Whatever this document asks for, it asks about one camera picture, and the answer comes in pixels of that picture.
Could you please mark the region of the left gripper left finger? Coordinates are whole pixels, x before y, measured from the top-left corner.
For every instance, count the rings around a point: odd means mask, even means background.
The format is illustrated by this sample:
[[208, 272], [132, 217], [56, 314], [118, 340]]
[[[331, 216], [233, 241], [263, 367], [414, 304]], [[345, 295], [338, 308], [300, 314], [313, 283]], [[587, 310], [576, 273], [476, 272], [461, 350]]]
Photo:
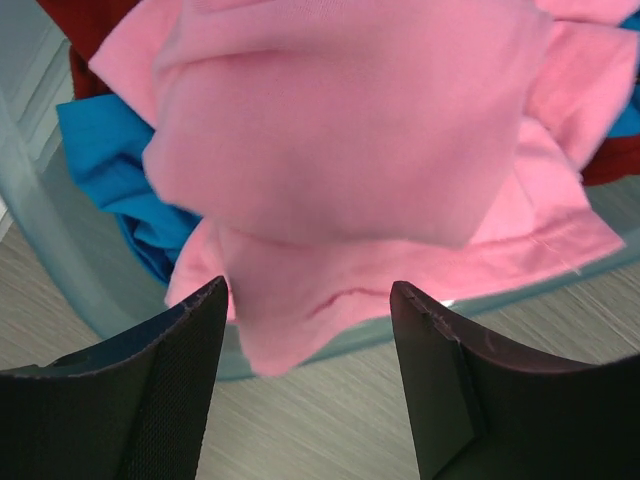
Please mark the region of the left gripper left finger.
[[46, 366], [1, 374], [5, 479], [192, 479], [216, 381], [228, 287]]

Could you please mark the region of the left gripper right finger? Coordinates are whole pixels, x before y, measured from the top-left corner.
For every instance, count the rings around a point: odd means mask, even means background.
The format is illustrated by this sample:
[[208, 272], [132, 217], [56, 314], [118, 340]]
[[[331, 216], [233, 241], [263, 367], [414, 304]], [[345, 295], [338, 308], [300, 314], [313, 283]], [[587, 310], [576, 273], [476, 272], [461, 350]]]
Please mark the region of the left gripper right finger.
[[424, 479], [635, 479], [639, 359], [511, 340], [396, 282], [391, 318]]

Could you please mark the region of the pink t shirt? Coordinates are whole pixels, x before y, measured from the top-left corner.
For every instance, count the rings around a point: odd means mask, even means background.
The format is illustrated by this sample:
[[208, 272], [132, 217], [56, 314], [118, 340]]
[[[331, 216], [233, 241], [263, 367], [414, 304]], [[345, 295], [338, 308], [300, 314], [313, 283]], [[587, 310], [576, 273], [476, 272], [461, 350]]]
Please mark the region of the pink t shirt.
[[254, 373], [388, 313], [623, 247], [581, 171], [629, 102], [635, 1], [143, 1], [90, 60], [153, 128], [145, 174], [201, 221], [180, 303], [223, 276]]

